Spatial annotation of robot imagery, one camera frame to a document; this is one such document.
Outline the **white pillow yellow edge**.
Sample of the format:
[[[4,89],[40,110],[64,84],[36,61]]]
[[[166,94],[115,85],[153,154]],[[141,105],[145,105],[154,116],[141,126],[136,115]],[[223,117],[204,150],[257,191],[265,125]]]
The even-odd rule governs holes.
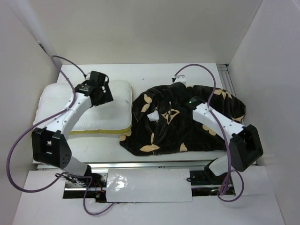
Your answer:
[[[129,82],[109,82],[113,101],[88,109],[71,131],[75,134],[120,135],[130,131],[132,123],[132,88]],[[72,91],[67,83],[53,83],[45,87],[38,103],[34,124],[58,113],[69,105]]]

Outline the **black beige patterned pillowcase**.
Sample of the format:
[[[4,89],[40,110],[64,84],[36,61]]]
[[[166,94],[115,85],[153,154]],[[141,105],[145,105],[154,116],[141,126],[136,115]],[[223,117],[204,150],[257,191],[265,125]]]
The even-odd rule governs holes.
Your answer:
[[[240,123],[246,114],[242,101],[224,89],[194,85],[192,96]],[[180,105],[171,100],[168,85],[152,87],[132,104],[132,126],[120,136],[120,146],[135,156],[173,154],[187,151],[225,150],[224,140],[207,126],[194,121]]]

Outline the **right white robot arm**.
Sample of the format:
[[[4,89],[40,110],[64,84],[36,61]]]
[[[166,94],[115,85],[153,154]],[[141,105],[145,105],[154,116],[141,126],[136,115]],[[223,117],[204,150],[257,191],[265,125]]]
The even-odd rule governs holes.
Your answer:
[[[207,126],[225,142],[226,155],[218,157],[206,166],[205,180],[214,184],[221,175],[229,175],[232,169],[243,172],[263,155],[258,130],[253,125],[244,126],[215,110],[200,97],[190,95],[181,82],[169,86],[180,107],[196,122]]]

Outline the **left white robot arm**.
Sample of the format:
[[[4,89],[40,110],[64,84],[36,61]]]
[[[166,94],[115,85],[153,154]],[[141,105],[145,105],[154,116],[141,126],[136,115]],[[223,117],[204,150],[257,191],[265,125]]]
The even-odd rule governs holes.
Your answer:
[[[72,156],[67,140],[75,124],[88,109],[112,101],[108,76],[92,71],[88,80],[74,88],[71,103],[63,113],[54,116],[43,128],[33,129],[33,159],[76,176],[76,182],[82,187],[89,186],[93,177],[91,167]]]

